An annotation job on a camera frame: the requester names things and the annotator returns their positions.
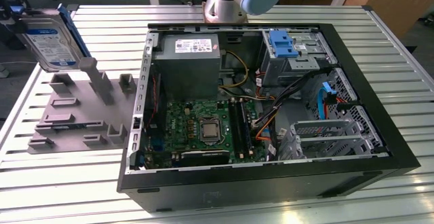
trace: gray stand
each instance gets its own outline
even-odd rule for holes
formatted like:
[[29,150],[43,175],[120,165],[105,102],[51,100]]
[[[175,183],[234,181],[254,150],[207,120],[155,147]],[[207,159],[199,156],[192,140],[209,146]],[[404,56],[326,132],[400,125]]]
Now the gray stand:
[[85,58],[80,69],[91,81],[53,75],[45,111],[28,143],[31,154],[120,149],[131,127],[136,83],[131,74],[107,79],[96,60]]

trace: metal mesh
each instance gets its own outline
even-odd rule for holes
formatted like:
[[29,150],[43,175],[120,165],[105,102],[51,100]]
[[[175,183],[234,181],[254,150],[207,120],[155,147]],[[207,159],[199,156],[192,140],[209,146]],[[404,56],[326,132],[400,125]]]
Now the metal mesh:
[[[311,89],[310,91],[304,91],[310,93],[310,99],[308,99],[308,105],[310,109],[308,112],[311,113],[311,118],[314,120],[319,120],[319,114],[318,114],[318,105],[316,105],[316,96],[318,96],[318,90],[322,86],[322,83],[327,81],[330,83],[330,86],[334,90],[336,90],[338,97],[342,98],[346,101],[356,100],[355,93],[352,92],[350,83],[344,77],[343,71],[340,69],[336,69],[334,72],[330,73],[328,76],[319,77],[315,82],[310,85]],[[327,115],[328,119],[351,119],[356,121],[362,127],[363,130],[360,131],[362,135],[368,135],[370,142],[374,147],[382,146],[382,141],[378,137],[378,134],[375,132],[372,124],[368,122],[368,117],[366,115],[366,112],[363,110],[362,106],[354,106],[350,110],[340,112],[336,110],[336,105],[328,105],[327,106]],[[350,147],[348,145],[340,145],[342,149],[338,149],[332,156],[336,156],[344,149]]]

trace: blue plastic clip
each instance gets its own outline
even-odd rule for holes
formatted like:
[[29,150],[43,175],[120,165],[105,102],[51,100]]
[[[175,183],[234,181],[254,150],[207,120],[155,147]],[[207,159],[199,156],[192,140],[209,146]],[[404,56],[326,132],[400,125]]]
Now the blue plastic clip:
[[292,38],[287,35],[286,31],[271,30],[268,41],[275,50],[274,56],[282,57],[298,57],[298,51],[292,46]]

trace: power supply label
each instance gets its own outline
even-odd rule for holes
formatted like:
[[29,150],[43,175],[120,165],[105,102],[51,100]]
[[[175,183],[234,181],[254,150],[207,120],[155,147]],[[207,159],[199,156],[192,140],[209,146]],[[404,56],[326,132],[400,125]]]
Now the power supply label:
[[212,52],[211,39],[176,40],[175,53]]
[[56,66],[72,66],[76,61],[61,39],[57,30],[52,28],[29,29],[27,36],[33,44],[33,48],[40,52],[45,61]]

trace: metal table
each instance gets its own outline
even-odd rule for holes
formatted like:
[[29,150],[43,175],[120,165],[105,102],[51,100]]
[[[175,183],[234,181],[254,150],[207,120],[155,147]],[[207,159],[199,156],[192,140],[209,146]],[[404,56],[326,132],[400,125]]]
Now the metal table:
[[[80,6],[73,20],[109,77],[139,74],[147,24],[201,22],[200,7]],[[0,222],[432,223],[434,83],[374,12],[275,7],[250,22],[332,23],[422,167],[346,198],[147,213],[116,192],[121,150],[29,155],[27,143],[52,92],[35,68],[0,132]],[[71,72],[73,79],[87,79]]]

